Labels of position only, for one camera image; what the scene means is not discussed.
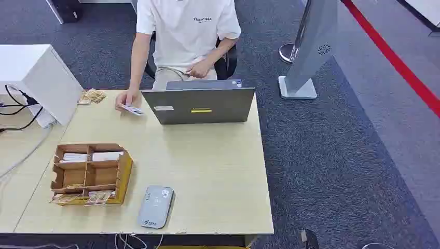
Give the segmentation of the person's right hand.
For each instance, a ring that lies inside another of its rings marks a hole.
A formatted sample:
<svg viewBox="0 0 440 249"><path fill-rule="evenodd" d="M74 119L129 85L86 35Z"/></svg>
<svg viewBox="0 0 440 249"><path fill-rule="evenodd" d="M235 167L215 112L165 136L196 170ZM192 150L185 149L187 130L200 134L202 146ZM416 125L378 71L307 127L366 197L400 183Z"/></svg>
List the person's right hand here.
<svg viewBox="0 0 440 249"><path fill-rule="evenodd" d="M116 96L115 109L124 111L123 106L141 107L142 95L140 90L128 89L124 90Z"/></svg>

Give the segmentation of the person's left hand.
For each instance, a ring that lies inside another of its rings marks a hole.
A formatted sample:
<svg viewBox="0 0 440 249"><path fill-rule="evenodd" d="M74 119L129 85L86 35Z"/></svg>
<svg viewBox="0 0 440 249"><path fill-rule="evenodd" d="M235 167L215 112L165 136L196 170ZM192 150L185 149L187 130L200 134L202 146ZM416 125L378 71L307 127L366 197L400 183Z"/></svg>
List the person's left hand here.
<svg viewBox="0 0 440 249"><path fill-rule="evenodd" d="M194 64L186 71L186 74L194 78L205 78L212 67L213 64L205 59Z"/></svg>

